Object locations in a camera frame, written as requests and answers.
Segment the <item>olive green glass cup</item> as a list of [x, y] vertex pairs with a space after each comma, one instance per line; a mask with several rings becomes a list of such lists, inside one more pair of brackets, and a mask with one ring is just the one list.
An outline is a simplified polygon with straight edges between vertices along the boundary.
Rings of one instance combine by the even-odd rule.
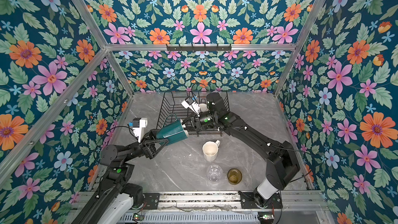
[[243, 175], [239, 169], [232, 168], [228, 171], [227, 178], [230, 184], [237, 185], [242, 181]]

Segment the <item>white mug red inside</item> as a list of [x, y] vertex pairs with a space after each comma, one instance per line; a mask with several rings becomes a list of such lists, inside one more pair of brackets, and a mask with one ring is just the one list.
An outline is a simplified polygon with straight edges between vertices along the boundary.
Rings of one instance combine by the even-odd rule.
[[208, 111], [209, 111], [208, 106], [207, 106], [207, 104], [205, 104], [205, 103], [200, 103], [200, 104], [199, 104], [199, 107], [200, 107], [200, 112], [201, 112], [201, 113], [205, 113], [205, 112], [208, 112]]

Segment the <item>dark green mug white inside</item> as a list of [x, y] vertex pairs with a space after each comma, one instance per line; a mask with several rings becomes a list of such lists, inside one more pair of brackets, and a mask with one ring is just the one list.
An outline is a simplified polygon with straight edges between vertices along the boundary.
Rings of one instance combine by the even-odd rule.
[[176, 114], [170, 114], [165, 118], [162, 128], [156, 134], [156, 138], [158, 140], [166, 139], [168, 141], [167, 145], [186, 140], [189, 134], [185, 127], [185, 124], [182, 123], [182, 120]]

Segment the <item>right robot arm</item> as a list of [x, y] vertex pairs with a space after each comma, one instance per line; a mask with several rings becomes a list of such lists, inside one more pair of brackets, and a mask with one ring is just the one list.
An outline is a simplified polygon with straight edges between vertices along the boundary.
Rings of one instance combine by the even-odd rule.
[[190, 122], [195, 132], [217, 129], [244, 142], [266, 161], [265, 179], [254, 190], [254, 201], [264, 208], [272, 201], [272, 196], [285, 189], [300, 171], [296, 150], [288, 141], [275, 141], [247, 124], [239, 115], [228, 110], [217, 92], [206, 96], [202, 111], [196, 99], [187, 97], [182, 106], [191, 109], [193, 114], [183, 123]]

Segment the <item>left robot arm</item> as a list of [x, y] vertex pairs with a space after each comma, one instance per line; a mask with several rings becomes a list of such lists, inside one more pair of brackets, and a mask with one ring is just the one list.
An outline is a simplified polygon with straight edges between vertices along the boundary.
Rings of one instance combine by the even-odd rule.
[[129, 182], [139, 157], [153, 159], [169, 143], [157, 139], [156, 131], [144, 135], [132, 144], [108, 145], [101, 153], [100, 164], [107, 167], [97, 190], [72, 221], [74, 224], [116, 224], [132, 207], [141, 208], [145, 197], [142, 186]]

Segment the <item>black hook rail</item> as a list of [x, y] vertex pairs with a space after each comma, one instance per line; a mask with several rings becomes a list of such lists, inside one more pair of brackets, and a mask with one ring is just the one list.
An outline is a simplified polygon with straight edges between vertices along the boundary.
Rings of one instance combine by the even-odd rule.
[[218, 52], [218, 51], [231, 51], [232, 45], [220, 45], [220, 44], [203, 44], [203, 45], [166, 45], [167, 51], [186, 51], [186, 52], [196, 52], [196, 51], [208, 51], [208, 52]]

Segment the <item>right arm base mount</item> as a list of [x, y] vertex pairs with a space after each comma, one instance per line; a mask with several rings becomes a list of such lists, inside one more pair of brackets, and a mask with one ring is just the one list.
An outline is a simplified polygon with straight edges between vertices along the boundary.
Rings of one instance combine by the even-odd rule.
[[263, 199], [257, 192], [238, 191], [243, 209], [282, 209], [281, 193], [278, 191], [269, 199]]

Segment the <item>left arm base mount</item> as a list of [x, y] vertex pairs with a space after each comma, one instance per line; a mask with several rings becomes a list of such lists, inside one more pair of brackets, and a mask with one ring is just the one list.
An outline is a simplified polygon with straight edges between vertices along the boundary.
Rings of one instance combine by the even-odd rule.
[[160, 193], [143, 193], [143, 201], [139, 210], [156, 210], [160, 203]]

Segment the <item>clear glass cup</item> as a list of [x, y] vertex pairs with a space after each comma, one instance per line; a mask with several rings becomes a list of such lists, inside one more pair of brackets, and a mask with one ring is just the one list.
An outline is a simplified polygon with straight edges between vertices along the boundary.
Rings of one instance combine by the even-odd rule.
[[212, 182], [221, 180], [222, 175], [223, 170], [219, 165], [211, 164], [207, 169], [207, 177]]

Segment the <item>white faceted mug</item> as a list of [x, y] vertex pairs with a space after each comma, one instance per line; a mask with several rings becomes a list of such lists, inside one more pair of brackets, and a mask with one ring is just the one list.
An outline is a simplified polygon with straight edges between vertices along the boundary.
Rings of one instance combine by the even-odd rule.
[[209, 141], [203, 145], [202, 151], [206, 161], [213, 162], [216, 160], [219, 151], [219, 146], [220, 146], [219, 140], [216, 140], [215, 142]]

